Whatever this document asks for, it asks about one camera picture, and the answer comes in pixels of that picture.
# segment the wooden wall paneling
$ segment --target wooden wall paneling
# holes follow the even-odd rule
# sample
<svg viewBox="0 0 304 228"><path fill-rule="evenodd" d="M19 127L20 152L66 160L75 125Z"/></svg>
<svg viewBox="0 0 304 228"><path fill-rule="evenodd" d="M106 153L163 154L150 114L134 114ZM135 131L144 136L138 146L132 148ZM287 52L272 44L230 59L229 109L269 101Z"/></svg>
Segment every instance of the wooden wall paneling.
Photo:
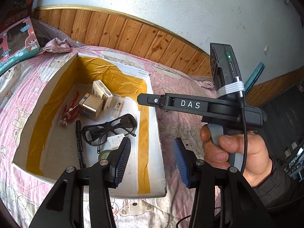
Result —
<svg viewBox="0 0 304 228"><path fill-rule="evenodd" d="M139 30L143 24L131 19L126 19L118 37L115 49L130 53Z"/></svg>
<svg viewBox="0 0 304 228"><path fill-rule="evenodd" d="M88 29L85 34L86 45L99 46L101 34L107 20L108 13L92 12Z"/></svg>
<svg viewBox="0 0 304 228"><path fill-rule="evenodd" d="M144 58L157 33L157 29L143 24L132 46L131 54Z"/></svg>
<svg viewBox="0 0 304 228"><path fill-rule="evenodd" d="M205 55L196 51L188 64L183 68L183 72L189 75L193 75L194 70L199 67L200 63L206 58Z"/></svg>
<svg viewBox="0 0 304 228"><path fill-rule="evenodd" d="M79 42L85 41L92 11L77 9L73 21L71 38Z"/></svg>
<svg viewBox="0 0 304 228"><path fill-rule="evenodd" d="M304 77L304 67L279 76L270 81L254 86L246 95L247 103L254 106L273 99L294 84L298 84Z"/></svg>
<svg viewBox="0 0 304 228"><path fill-rule="evenodd" d="M59 28L60 16L62 9L52 9L47 20L47 23L55 28Z"/></svg>
<svg viewBox="0 0 304 228"><path fill-rule="evenodd" d="M125 20L125 18L120 16L109 14L102 31L99 46L114 49Z"/></svg>
<svg viewBox="0 0 304 228"><path fill-rule="evenodd" d="M158 31L145 58L158 63L172 38L171 35Z"/></svg>
<svg viewBox="0 0 304 228"><path fill-rule="evenodd" d="M63 31L69 37L72 33L73 22L76 14L76 9L63 9L59 21L59 30Z"/></svg>
<svg viewBox="0 0 304 228"><path fill-rule="evenodd" d="M211 69L210 69L210 57L209 56L205 57L205 59L200 63L198 68L196 68L194 71L190 70L190 72L193 72L192 75L196 75L196 76L212 77Z"/></svg>
<svg viewBox="0 0 304 228"><path fill-rule="evenodd" d="M195 53L196 49L192 48L189 45L185 45L185 47L181 50L181 52L176 57L174 63L170 67L179 71L183 71L184 67L187 66L190 59Z"/></svg>
<svg viewBox="0 0 304 228"><path fill-rule="evenodd" d="M49 20L50 10L34 11L32 17L47 23Z"/></svg>
<svg viewBox="0 0 304 228"><path fill-rule="evenodd" d="M186 44L179 39L173 38L159 59L159 63L171 66L185 45Z"/></svg>

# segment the pink bedsheet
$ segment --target pink bedsheet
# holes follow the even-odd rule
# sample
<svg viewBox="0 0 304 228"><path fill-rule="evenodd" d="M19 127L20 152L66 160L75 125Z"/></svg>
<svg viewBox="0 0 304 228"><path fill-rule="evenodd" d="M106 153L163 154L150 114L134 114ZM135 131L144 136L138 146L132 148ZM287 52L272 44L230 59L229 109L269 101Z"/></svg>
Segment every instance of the pink bedsheet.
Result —
<svg viewBox="0 0 304 228"><path fill-rule="evenodd" d="M56 71L77 52L141 68L150 73L155 94L166 92L215 97L212 83L194 81L186 74L161 64L104 47L71 48L54 39L40 53L18 63L0 77L0 198L21 227L28 227L35 212L51 189L12 166L21 131L37 99ZM200 140L201 117L157 109L164 159L167 195L164 198L111 199L117 227L174 228L176 222L191 214L194 191L185 188L173 155L172 141L183 139L188 149L204 157ZM89 202L84 201L85 226L89 227ZM136 207L126 213L126 206ZM187 227L185 220L180 227Z"/></svg>

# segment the white strap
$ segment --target white strap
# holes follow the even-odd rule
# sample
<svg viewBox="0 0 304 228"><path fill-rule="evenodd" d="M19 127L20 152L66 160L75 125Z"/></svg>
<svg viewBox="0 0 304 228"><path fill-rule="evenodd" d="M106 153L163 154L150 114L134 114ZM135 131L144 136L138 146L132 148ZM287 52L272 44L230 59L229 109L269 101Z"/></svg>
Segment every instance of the white strap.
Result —
<svg viewBox="0 0 304 228"><path fill-rule="evenodd" d="M244 83L242 81L233 82L231 84L221 87L217 92L217 98L229 93L235 93L238 91L245 91Z"/></svg>

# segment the eyeglasses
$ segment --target eyeglasses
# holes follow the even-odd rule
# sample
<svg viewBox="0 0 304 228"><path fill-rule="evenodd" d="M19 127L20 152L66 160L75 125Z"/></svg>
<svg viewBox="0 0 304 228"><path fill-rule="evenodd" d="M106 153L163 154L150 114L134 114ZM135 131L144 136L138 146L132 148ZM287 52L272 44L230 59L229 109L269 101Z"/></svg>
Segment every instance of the eyeglasses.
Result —
<svg viewBox="0 0 304 228"><path fill-rule="evenodd" d="M100 154L100 146L107 141L108 133L119 135L136 136L133 131L137 128L137 121L131 114L125 114L110 122L96 125L87 125L82 128L82 137L91 146L97 146L97 153Z"/></svg>

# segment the finger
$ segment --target finger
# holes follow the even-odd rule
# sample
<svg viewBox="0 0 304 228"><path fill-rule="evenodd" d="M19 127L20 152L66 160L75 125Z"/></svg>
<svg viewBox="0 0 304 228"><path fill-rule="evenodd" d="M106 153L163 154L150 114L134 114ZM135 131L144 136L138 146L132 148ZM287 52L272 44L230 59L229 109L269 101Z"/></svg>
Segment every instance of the finger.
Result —
<svg viewBox="0 0 304 228"><path fill-rule="evenodd" d="M224 169L224 170L227 170L228 167L230 167L230 164L228 162L216 163L216 162L211 162L211 161L208 161L208 160L206 160L206 162L211 164L215 168L220 168L220 169Z"/></svg>
<svg viewBox="0 0 304 228"><path fill-rule="evenodd" d="M202 140L202 142L207 142L211 138L211 134L210 134L210 131L209 131L207 125L204 125L201 128L201 133L200 134L201 134L201 140Z"/></svg>
<svg viewBox="0 0 304 228"><path fill-rule="evenodd" d="M247 133L248 135L248 155L258 154L265 150L265 143L259 135ZM219 145L229 153L244 153L244 135L221 135Z"/></svg>
<svg viewBox="0 0 304 228"><path fill-rule="evenodd" d="M215 163L223 163L228 160L228 153L221 149L219 146L213 144L211 140L203 143L204 149L204 159L215 162Z"/></svg>

